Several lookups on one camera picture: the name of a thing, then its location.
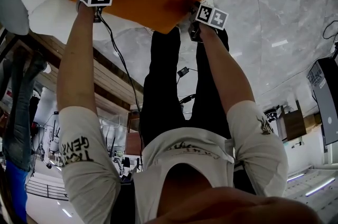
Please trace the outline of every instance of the sleeve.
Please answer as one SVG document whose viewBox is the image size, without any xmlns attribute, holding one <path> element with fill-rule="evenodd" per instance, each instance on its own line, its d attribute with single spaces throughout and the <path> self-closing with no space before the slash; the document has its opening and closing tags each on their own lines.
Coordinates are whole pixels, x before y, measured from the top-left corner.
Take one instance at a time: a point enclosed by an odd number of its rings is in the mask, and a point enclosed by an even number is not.
<svg viewBox="0 0 338 224">
<path fill-rule="evenodd" d="M 282 196 L 287 180 L 287 156 L 280 138 L 253 101 L 243 101 L 227 114 L 235 157 L 266 196 Z"/>
<path fill-rule="evenodd" d="M 65 190 L 84 223 L 110 223 L 120 177 L 108 156 L 100 122 L 83 107 L 60 111 L 60 153 Z"/>
</svg>

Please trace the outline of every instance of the jeans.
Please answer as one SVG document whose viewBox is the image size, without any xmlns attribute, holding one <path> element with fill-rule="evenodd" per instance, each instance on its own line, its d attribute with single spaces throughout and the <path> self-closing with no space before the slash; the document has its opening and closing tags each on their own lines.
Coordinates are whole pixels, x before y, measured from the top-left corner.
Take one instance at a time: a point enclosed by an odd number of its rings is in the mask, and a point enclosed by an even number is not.
<svg viewBox="0 0 338 224">
<path fill-rule="evenodd" d="M 27 51 L 19 47 L 14 52 L 12 69 L 13 105 L 3 138 L 6 160 L 23 171 L 30 170 L 31 125 L 29 105 L 33 94 L 35 77 L 45 69 L 46 61 L 39 53 L 34 53 L 32 61 L 23 75 Z"/>
<path fill-rule="evenodd" d="M 227 50 L 228 35 L 219 32 Z M 203 43 L 198 43 L 196 61 L 198 84 L 190 120 L 185 120 L 177 97 L 176 71 L 181 40 L 178 28 L 168 34 L 154 32 L 151 47 L 149 74 L 144 82 L 143 107 L 140 115 L 140 132 L 144 146 L 168 130 L 196 127 L 231 138 L 226 114 L 213 81 Z M 158 110 L 158 104 L 164 104 Z"/>
</svg>

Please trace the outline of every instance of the ceiling light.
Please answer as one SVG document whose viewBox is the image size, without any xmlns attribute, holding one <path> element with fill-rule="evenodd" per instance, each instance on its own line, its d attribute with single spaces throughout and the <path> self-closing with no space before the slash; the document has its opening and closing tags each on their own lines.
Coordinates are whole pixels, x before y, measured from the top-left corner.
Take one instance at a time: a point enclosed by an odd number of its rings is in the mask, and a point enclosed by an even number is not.
<svg viewBox="0 0 338 224">
<path fill-rule="evenodd" d="M 52 68 L 51 68 L 51 66 L 49 65 L 49 63 L 47 62 L 47 67 L 46 67 L 46 69 L 44 69 L 43 72 L 49 74 L 51 71 L 52 71 Z"/>
<path fill-rule="evenodd" d="M 329 179 L 327 182 L 321 184 L 321 185 L 318 186 L 317 188 L 315 188 L 315 189 L 313 189 L 313 190 L 307 192 L 307 193 L 305 194 L 305 196 L 308 197 L 308 196 L 312 195 L 312 194 L 315 193 L 316 191 L 318 191 L 318 190 L 320 190 L 320 189 L 326 187 L 328 184 L 332 183 L 334 180 L 335 180 L 335 178 Z"/>
<path fill-rule="evenodd" d="M 291 181 L 291 180 L 293 180 L 293 179 L 296 179 L 296 178 L 298 178 L 298 177 L 301 177 L 301 176 L 303 176 L 304 175 L 304 173 L 302 173 L 302 174 L 300 174 L 300 175 L 297 175 L 297 176 L 295 176 L 295 177 L 292 177 L 292 178 L 290 178 L 290 179 L 287 179 L 287 182 L 288 181 Z"/>
<path fill-rule="evenodd" d="M 275 48 L 276 46 L 280 46 L 280 45 L 287 44 L 287 43 L 288 43 L 287 40 L 283 40 L 283 41 L 274 43 L 274 44 L 272 44 L 271 46 L 272 46 L 273 48 Z"/>
<path fill-rule="evenodd" d="M 237 52 L 237 53 L 233 53 L 233 54 L 230 54 L 233 58 L 236 58 L 238 56 L 241 56 L 242 55 L 242 52 Z"/>
<path fill-rule="evenodd" d="M 68 217 L 72 217 L 66 210 L 62 209 L 62 211 L 68 216 Z"/>
</svg>

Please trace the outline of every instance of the marble floor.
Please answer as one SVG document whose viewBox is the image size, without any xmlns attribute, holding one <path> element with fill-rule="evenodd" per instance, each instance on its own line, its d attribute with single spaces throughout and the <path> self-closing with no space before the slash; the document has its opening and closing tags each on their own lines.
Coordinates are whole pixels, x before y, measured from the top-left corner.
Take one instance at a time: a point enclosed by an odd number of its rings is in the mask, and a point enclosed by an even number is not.
<svg viewBox="0 0 338 224">
<path fill-rule="evenodd" d="M 226 24 L 230 53 L 247 75 L 262 109 L 293 106 L 298 99 L 304 116 L 317 111 L 306 75 L 317 58 L 330 53 L 332 39 L 323 39 L 322 33 L 338 19 L 338 0 L 214 0 L 214 4 L 230 14 Z M 337 31 L 338 25 L 332 26 L 327 35 Z M 129 72 L 143 84 L 150 64 L 151 34 L 144 28 L 130 29 L 115 35 L 115 40 Z M 177 69 L 196 69 L 196 44 L 185 26 L 181 41 Z M 123 68 L 110 42 L 95 46 Z M 190 71 L 178 84 L 179 98 L 195 93 L 196 83 L 197 73 Z M 186 118 L 192 105 L 193 101 L 184 107 Z"/>
</svg>

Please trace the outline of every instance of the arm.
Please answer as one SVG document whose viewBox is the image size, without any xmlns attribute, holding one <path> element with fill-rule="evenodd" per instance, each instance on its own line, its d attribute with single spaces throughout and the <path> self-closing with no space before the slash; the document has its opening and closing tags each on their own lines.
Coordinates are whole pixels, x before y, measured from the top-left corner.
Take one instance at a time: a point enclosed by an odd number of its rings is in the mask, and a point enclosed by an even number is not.
<svg viewBox="0 0 338 224">
<path fill-rule="evenodd" d="M 58 74 L 62 177 L 64 188 L 84 223 L 110 223 L 120 178 L 107 153 L 96 114 L 93 9 L 80 4 Z"/>
<path fill-rule="evenodd" d="M 287 178 L 287 156 L 264 113 L 255 104 L 245 74 L 211 28 L 200 25 L 211 73 L 220 95 L 237 161 L 244 161 L 256 191 L 282 195 Z"/>
<path fill-rule="evenodd" d="M 215 31 L 202 23 L 200 28 L 212 77 L 225 113 L 241 101 L 255 101 L 247 77 L 226 50 Z"/>
<path fill-rule="evenodd" d="M 80 4 L 58 73 L 59 111 L 66 107 L 88 108 L 96 114 L 93 65 L 93 8 Z"/>
</svg>

